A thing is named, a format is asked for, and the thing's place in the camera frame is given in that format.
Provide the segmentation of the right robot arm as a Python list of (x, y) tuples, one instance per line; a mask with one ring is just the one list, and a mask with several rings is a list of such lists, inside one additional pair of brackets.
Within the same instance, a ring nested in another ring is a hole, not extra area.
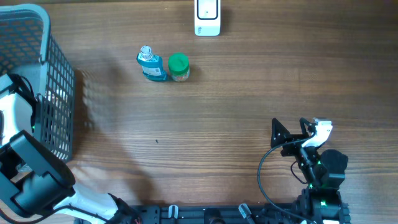
[(332, 122), (315, 118), (299, 120), (301, 133), (292, 134), (272, 119), (271, 148), (281, 148), (281, 156), (294, 157), (307, 187), (288, 210), (277, 207), (296, 223), (349, 223), (347, 206), (339, 192), (345, 180), (348, 156), (335, 149), (318, 152), (333, 129)]

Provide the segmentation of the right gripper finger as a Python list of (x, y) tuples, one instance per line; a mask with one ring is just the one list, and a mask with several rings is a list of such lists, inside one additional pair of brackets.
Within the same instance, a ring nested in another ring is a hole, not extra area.
[(271, 133), (271, 147), (276, 147), (280, 144), (289, 142), (292, 140), (291, 133), (286, 129), (284, 125), (277, 119), (272, 119), (272, 133)]
[(316, 132), (315, 124), (311, 123), (309, 120), (305, 118), (299, 119), (300, 128), (302, 130), (302, 134), (306, 136), (311, 136), (313, 133)]

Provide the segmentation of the blue mouthwash bottle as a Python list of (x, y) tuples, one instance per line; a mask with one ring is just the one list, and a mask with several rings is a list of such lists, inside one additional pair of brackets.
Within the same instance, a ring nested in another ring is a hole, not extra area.
[(167, 80), (167, 72), (164, 70), (162, 58), (154, 54), (150, 46), (142, 46), (136, 60), (147, 79), (155, 82)]

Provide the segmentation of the green lid glass jar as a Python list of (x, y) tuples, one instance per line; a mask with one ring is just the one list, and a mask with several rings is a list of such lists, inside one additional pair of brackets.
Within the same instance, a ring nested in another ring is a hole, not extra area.
[(176, 82), (185, 81), (190, 75), (190, 64), (188, 57), (183, 53), (175, 53), (168, 61), (170, 76)]

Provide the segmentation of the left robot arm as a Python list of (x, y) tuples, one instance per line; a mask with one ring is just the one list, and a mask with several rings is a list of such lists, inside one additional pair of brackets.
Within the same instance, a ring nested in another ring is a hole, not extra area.
[(28, 79), (1, 76), (1, 200), (30, 223), (56, 213), (76, 223), (139, 223), (139, 214), (121, 198), (80, 184), (71, 170), (33, 135), (39, 102)]

